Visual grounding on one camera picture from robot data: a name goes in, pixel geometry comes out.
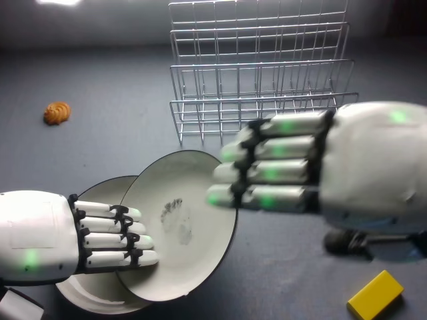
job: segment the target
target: plate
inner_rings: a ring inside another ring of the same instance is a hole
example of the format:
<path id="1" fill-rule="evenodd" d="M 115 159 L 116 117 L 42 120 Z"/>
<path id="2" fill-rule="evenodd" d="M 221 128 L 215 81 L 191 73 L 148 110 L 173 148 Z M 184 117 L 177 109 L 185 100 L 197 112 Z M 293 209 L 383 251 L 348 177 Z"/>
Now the plate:
<path id="1" fill-rule="evenodd" d="M 135 178 L 127 176 L 106 180 L 83 192 L 79 200 L 118 204 Z M 151 304 L 126 290 L 115 273 L 72 275 L 56 286 L 74 305 L 102 315 L 129 313 Z"/>
<path id="2" fill-rule="evenodd" d="M 238 214 L 205 201 L 219 164 L 201 151 L 172 153 L 151 164 L 127 191 L 121 204 L 142 212 L 159 254 L 157 265 L 118 273 L 133 294 L 148 301 L 176 299 L 203 283 L 222 262 Z"/>

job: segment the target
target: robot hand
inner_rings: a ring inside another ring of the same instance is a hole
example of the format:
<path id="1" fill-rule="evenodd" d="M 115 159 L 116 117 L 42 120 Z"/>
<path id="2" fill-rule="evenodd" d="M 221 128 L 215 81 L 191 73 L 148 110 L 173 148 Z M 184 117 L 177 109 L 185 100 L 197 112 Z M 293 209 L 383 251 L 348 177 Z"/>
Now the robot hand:
<path id="1" fill-rule="evenodd" d="M 158 262 L 137 209 L 41 191 L 0 194 L 0 284 L 41 285 L 76 273 Z"/>
<path id="2" fill-rule="evenodd" d="M 427 109 L 345 105 L 252 121 L 222 149 L 213 205 L 320 213 L 364 232 L 427 230 Z"/>

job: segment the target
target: green glowing spot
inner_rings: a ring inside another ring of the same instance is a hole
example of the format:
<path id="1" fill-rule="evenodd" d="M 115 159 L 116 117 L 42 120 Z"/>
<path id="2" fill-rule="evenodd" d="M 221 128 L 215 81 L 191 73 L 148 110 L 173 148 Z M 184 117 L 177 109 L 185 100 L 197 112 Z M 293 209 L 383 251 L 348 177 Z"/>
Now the green glowing spot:
<path id="1" fill-rule="evenodd" d="M 277 179 L 278 175 L 278 171 L 274 169 L 268 169 L 264 172 L 264 177 L 266 178 L 266 180 L 275 180 Z"/>
<path id="2" fill-rule="evenodd" d="M 283 133 L 291 133 L 294 130 L 294 123 L 292 121 L 285 121 L 280 125 Z"/>
<path id="3" fill-rule="evenodd" d="M 233 153 L 231 151 L 224 151 L 222 153 L 222 159 L 227 162 L 233 161 Z"/>
<path id="4" fill-rule="evenodd" d="M 27 249 L 25 252 L 25 270 L 34 270 L 38 267 L 37 262 L 37 250 L 35 249 Z"/>
<path id="5" fill-rule="evenodd" d="M 219 200 L 220 198 L 217 195 L 209 195 L 209 197 L 207 197 L 207 202 L 211 205 L 217 205 Z"/>
<path id="6" fill-rule="evenodd" d="M 407 116 L 405 112 L 402 111 L 393 111 L 391 112 L 390 117 L 395 123 L 405 123 L 407 121 Z"/>
<path id="7" fill-rule="evenodd" d="M 284 157 L 286 154 L 286 148 L 281 145 L 273 146 L 273 156 L 276 158 Z"/>
<path id="8" fill-rule="evenodd" d="M 264 195 L 261 198 L 261 207 L 268 209 L 274 207 L 274 198 L 271 195 Z"/>

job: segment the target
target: swirl cookie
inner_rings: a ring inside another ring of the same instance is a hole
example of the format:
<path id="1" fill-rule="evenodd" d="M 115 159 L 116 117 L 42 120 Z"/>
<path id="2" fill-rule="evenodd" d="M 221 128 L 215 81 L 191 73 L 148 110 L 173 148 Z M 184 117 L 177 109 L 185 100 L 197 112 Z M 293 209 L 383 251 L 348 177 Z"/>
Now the swirl cookie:
<path id="1" fill-rule="evenodd" d="M 65 102 L 53 102 L 47 106 L 44 114 L 44 120 L 48 125 L 58 125 L 68 120 L 71 114 L 71 108 Z"/>

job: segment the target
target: metal wire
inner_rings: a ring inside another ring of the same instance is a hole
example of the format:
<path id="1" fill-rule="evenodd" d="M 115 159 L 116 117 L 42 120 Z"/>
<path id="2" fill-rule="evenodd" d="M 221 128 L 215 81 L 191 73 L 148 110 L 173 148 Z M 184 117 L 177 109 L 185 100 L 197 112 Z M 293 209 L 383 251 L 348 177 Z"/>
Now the metal wire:
<path id="1" fill-rule="evenodd" d="M 348 0 L 170 3 L 170 103 L 183 136 L 239 131 L 283 112 L 338 108 L 354 62 L 344 59 Z"/>

